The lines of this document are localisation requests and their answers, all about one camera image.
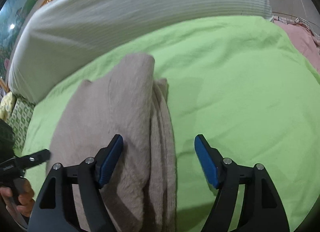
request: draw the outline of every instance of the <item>wall mural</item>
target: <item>wall mural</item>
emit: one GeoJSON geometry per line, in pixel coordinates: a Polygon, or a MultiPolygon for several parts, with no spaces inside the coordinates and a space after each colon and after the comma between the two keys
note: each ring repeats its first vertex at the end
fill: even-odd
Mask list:
{"type": "Polygon", "coordinates": [[[19,31],[38,0],[7,0],[0,10],[0,78],[5,80],[19,31]]]}

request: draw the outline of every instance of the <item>human hand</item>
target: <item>human hand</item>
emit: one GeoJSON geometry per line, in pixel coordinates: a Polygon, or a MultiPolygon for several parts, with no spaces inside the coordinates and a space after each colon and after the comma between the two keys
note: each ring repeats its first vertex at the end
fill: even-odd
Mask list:
{"type": "MultiPolygon", "coordinates": [[[[17,206],[17,211],[20,212],[22,215],[26,217],[30,217],[32,208],[35,204],[35,201],[33,199],[33,196],[35,195],[33,189],[31,188],[30,182],[26,179],[23,188],[25,193],[19,195],[18,200],[21,203],[21,205],[17,206]]],[[[12,197],[12,191],[8,187],[1,187],[0,193],[2,198],[4,199],[5,204],[7,205],[7,210],[10,213],[10,215],[17,220],[17,214],[12,207],[12,204],[9,200],[10,197],[12,197]]]]}

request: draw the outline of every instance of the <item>white pillow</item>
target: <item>white pillow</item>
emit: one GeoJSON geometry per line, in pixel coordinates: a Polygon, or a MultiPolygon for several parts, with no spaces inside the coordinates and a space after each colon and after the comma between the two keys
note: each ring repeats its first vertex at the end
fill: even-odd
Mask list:
{"type": "Polygon", "coordinates": [[[269,0],[54,0],[22,33],[9,87],[38,103],[68,75],[121,44],[177,22],[224,15],[272,19],[269,0]]]}

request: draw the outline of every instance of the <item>beige towel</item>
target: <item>beige towel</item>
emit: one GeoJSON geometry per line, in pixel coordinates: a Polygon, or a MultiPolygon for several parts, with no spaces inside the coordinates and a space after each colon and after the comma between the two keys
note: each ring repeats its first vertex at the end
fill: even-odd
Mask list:
{"type": "MultiPolygon", "coordinates": [[[[118,231],[174,231],[175,151],[166,80],[153,80],[154,59],[125,56],[103,78],[83,81],[54,132],[50,151],[64,166],[95,156],[115,134],[124,151],[101,195],[118,231]]],[[[89,230],[74,186],[80,226],[89,230]]]]}

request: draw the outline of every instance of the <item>green patterned pillow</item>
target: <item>green patterned pillow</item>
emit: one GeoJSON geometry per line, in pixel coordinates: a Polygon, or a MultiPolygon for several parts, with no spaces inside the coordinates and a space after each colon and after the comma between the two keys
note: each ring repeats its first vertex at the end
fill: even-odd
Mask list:
{"type": "Polygon", "coordinates": [[[23,97],[17,97],[16,105],[12,111],[11,116],[6,121],[13,129],[15,155],[21,156],[26,140],[28,126],[32,117],[35,106],[23,97]]]}

